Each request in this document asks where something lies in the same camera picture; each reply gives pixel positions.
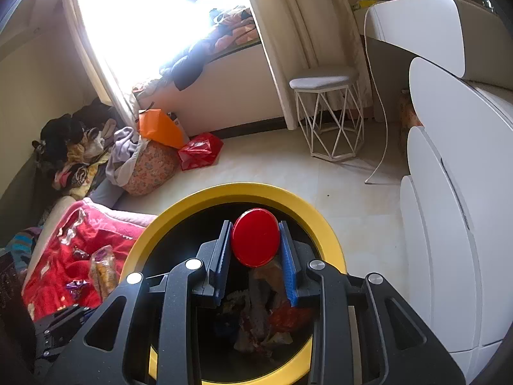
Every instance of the orange bag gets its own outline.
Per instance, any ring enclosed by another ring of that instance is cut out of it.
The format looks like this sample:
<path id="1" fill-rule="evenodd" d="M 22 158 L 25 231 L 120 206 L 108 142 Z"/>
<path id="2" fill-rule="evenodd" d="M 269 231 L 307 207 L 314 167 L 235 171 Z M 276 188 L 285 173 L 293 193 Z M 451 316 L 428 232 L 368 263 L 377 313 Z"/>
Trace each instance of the orange bag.
<path id="1" fill-rule="evenodd" d="M 186 144 L 179 127 L 160 109 L 147 110 L 139 115 L 139 133 L 176 149 Z"/>

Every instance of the red blanket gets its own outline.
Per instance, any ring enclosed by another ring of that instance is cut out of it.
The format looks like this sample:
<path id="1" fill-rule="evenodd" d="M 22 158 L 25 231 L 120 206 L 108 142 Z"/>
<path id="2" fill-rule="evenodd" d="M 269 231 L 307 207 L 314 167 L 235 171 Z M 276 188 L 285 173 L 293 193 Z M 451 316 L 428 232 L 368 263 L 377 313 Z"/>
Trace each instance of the red blanket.
<path id="1" fill-rule="evenodd" d="M 91 308 L 99 306 L 101 298 L 89 278 L 89 259 L 78 260 L 73 251 L 80 249 L 92 254 L 111 245 L 119 279 L 125 259 L 143 230 L 144 227 L 106 216 L 85 201 L 74 203 L 61 219 L 25 286 L 23 299 L 32 319 L 38 320 L 75 302 Z M 73 280 L 90 282 L 82 288 L 78 301 L 66 290 L 66 284 Z"/>

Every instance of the yellow bin rim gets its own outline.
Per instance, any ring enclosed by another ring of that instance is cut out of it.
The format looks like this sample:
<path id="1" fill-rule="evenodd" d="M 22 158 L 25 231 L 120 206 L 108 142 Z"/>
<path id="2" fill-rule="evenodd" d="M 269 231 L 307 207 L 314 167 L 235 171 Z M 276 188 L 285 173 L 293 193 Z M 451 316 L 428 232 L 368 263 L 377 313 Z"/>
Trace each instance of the yellow bin rim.
<path id="1" fill-rule="evenodd" d="M 267 184 L 252 182 L 217 185 L 198 191 L 173 204 L 144 230 L 128 254 L 121 280 L 134 271 L 142 271 L 153 248 L 170 229 L 191 215 L 215 205 L 227 203 L 257 203 L 273 207 L 296 220 L 310 236 L 321 258 L 346 273 L 346 264 L 337 236 L 314 206 L 297 195 Z M 241 385 L 290 385 L 310 370 L 312 338 L 296 355 L 275 371 L 256 379 L 238 382 Z M 156 378 L 156 353 L 152 349 L 149 373 Z M 203 385 L 213 382 L 202 381 Z"/>

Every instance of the white curtain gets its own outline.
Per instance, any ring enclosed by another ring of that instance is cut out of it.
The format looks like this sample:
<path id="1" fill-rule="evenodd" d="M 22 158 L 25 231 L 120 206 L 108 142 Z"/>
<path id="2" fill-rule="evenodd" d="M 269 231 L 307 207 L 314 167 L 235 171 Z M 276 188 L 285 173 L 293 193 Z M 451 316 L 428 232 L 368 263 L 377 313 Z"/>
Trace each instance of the white curtain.
<path id="1" fill-rule="evenodd" d="M 303 69 L 345 64 L 360 72 L 363 107 L 373 103 L 365 54 L 347 0 L 250 0 L 287 127 L 296 129 L 290 79 Z"/>
<path id="2" fill-rule="evenodd" d="M 135 97 L 124 94 L 104 57 L 91 44 L 79 0 L 62 0 L 68 28 L 86 73 L 104 104 L 114 106 L 126 125 L 135 128 L 139 107 Z"/>

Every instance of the red round lid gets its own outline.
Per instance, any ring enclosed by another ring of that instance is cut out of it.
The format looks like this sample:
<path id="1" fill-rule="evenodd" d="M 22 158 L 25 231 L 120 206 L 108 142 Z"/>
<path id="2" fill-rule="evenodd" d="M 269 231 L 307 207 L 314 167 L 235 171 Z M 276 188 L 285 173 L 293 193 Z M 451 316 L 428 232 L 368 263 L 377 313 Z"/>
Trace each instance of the red round lid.
<path id="1" fill-rule="evenodd" d="M 231 249 L 240 263 L 258 268 L 270 262 L 280 246 L 280 227 L 276 217 L 263 208 L 242 214 L 233 226 Z"/>

